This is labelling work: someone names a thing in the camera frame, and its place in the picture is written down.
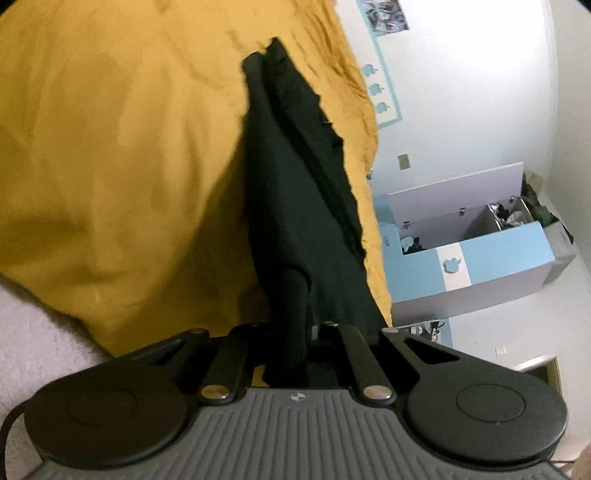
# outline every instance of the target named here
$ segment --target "metal screw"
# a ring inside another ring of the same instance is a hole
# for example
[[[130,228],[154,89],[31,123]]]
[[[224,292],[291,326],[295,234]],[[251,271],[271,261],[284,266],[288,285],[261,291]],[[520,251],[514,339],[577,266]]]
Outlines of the metal screw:
[[[363,396],[370,400],[387,400],[392,396],[392,390],[384,385],[370,385],[363,389]]]
[[[208,400],[223,400],[228,398],[230,390],[225,385],[206,385],[201,389],[201,395]]]

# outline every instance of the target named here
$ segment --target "blue storage box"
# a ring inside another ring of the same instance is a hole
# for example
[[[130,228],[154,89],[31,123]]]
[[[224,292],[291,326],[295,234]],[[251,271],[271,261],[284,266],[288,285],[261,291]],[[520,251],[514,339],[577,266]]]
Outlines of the blue storage box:
[[[519,198],[522,175],[518,163],[374,198],[395,325],[473,312],[542,287],[555,258]],[[526,223],[502,230],[491,203],[521,210]],[[425,250],[403,255],[401,240],[416,237]]]

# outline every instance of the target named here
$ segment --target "light switch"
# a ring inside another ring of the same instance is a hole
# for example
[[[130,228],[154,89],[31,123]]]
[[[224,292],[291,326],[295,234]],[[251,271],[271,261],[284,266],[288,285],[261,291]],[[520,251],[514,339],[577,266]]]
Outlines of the light switch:
[[[408,159],[408,154],[402,154],[398,156],[398,163],[400,164],[400,170],[406,170],[410,168],[410,160]]]

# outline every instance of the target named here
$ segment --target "picture on wall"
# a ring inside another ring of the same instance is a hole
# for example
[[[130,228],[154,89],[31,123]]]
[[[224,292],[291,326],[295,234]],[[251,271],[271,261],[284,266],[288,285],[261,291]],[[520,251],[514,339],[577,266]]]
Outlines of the picture on wall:
[[[377,37],[408,30],[408,23],[398,0],[358,0]]]

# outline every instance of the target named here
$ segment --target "yellow blanket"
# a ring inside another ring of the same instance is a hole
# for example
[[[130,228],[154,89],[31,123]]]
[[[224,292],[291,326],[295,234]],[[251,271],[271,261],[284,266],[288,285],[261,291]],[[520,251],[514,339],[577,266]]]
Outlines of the yellow blanket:
[[[241,62],[273,36],[345,140],[389,319],[375,116],[332,0],[17,0],[0,17],[0,271],[115,355],[266,319],[238,140]]]

